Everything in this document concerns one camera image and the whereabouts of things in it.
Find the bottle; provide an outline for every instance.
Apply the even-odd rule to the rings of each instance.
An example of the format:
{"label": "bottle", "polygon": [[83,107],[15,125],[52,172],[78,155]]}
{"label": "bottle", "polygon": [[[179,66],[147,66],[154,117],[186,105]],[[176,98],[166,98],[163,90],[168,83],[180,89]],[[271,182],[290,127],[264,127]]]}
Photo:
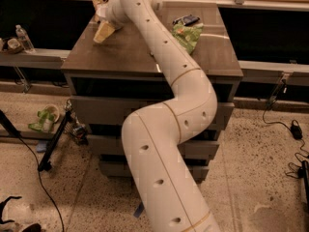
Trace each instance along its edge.
{"label": "bottle", "polygon": [[33,47],[27,31],[24,30],[20,25],[16,25],[16,34],[18,35],[19,41],[27,53],[35,53],[36,49]]}

